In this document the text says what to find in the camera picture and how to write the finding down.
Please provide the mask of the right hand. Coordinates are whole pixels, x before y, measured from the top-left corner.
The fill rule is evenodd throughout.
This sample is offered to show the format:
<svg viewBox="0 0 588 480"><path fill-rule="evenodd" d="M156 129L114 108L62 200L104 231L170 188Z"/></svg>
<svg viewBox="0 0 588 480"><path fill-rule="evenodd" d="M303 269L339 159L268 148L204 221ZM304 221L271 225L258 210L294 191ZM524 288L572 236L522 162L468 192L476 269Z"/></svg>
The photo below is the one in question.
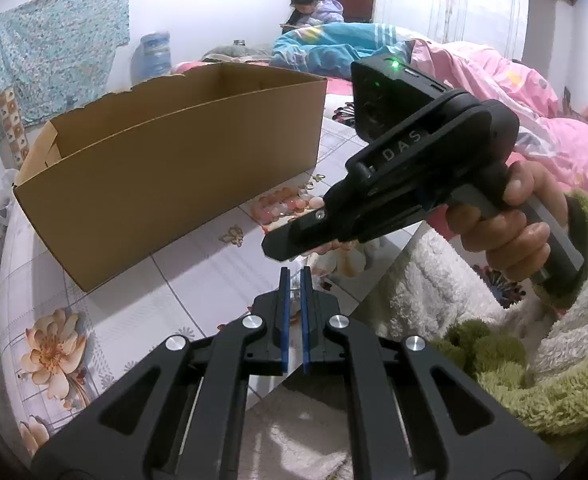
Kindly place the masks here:
<svg viewBox="0 0 588 480"><path fill-rule="evenodd" d="M563 228L568 228L566 196L553 175L539 162L514 162L508 172L503 200L507 210L491 219L468 205L455 205L446 211L450 230L461 236L469 252L483 252L495 270L509 280L520 282L540 271L551 248L550 227L544 222L530 224L517 207L536 196Z"/></svg>

